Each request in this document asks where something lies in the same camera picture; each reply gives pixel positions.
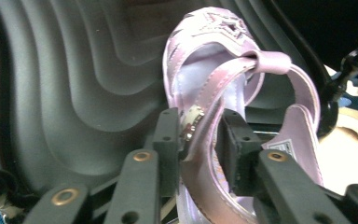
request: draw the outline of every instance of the sandal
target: sandal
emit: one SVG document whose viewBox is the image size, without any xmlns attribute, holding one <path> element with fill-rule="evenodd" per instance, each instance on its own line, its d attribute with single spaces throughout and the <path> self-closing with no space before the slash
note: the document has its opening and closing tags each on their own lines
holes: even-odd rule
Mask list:
<svg viewBox="0 0 358 224">
<path fill-rule="evenodd" d="M 287 74 L 296 103 L 288 107 L 280 133 L 262 147 L 285 150 L 322 185 L 314 152 L 320 106 L 312 81 L 285 54 L 260 51 L 235 14 L 215 7 L 187 14 L 168 40 L 163 71 L 169 106 L 178 107 L 184 140 L 180 166 L 186 187 L 178 193 L 181 222 L 200 223 L 201 212 L 212 223 L 255 223 L 255 215 L 248 211 L 250 201 L 245 200 L 246 210 L 218 172 L 213 142 L 224 108 L 245 118 L 244 108 L 257 96 L 264 73 Z M 191 199 L 199 212 L 193 210 Z"/>
</svg>

